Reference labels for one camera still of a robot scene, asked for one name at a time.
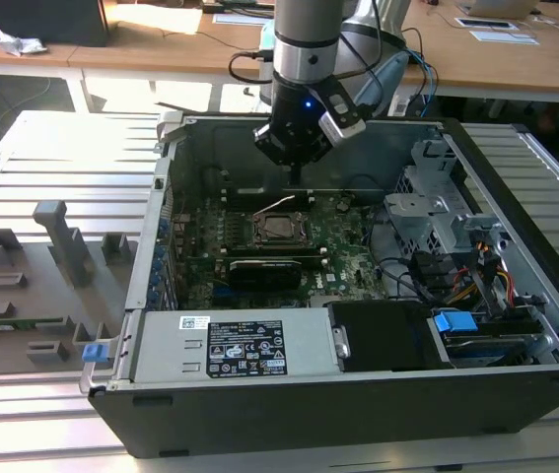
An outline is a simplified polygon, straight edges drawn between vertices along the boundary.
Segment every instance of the sunlight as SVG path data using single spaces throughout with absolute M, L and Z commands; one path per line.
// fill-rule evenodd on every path
M 120 22 L 158 28 L 166 33 L 194 34 L 200 26 L 202 10 L 154 5 L 118 5 L 115 15 Z

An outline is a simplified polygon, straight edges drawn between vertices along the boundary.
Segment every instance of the laptop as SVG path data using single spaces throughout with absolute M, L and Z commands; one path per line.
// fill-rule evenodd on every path
M 470 17 L 508 18 L 523 20 L 539 3 L 539 0 L 476 0 L 458 5 Z

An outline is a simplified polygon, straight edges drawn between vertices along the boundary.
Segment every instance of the paper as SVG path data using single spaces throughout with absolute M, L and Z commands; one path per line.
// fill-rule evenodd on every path
M 527 34 L 495 33 L 495 32 L 470 32 L 479 41 L 510 42 L 514 44 L 539 44 Z
M 46 47 L 42 45 L 39 39 L 34 37 L 19 38 L 3 33 L 0 29 L 0 48 L 5 52 L 21 56 L 22 54 L 33 54 L 36 52 L 45 52 Z
M 213 16 L 213 23 L 222 25 L 248 25 L 252 27 L 263 27 L 271 20 L 271 18 L 246 17 L 244 15 L 234 13 L 216 13 Z

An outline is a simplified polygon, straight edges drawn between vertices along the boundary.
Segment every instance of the crumpled paper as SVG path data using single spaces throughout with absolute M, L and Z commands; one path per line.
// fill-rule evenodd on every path
M 21 56 L 23 54 L 33 54 L 36 52 L 47 51 L 39 39 L 34 37 L 20 38 L 3 33 L 0 29 L 0 48 L 5 52 Z

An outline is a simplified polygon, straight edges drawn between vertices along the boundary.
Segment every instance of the floor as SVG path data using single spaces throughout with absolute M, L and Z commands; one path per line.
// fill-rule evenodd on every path
M 156 92 L 147 81 L 93 80 L 88 83 L 97 111 L 156 112 L 164 109 L 156 101 L 206 111 L 212 99 L 209 84 L 157 83 Z M 222 111 L 250 111 L 254 97 L 245 86 L 224 86 L 219 105 Z M 533 132 L 559 160 L 559 113 L 553 132 L 541 133 L 538 118 L 546 109 L 543 103 L 508 102 L 497 119 L 488 117 L 489 101 L 441 99 L 431 104 L 429 116 L 453 116 L 465 122 L 522 123 Z M 418 113 L 415 109 L 410 114 Z M 73 104 L 64 81 L 60 79 L 0 76 L 0 140 L 18 113 L 24 109 L 73 111 Z

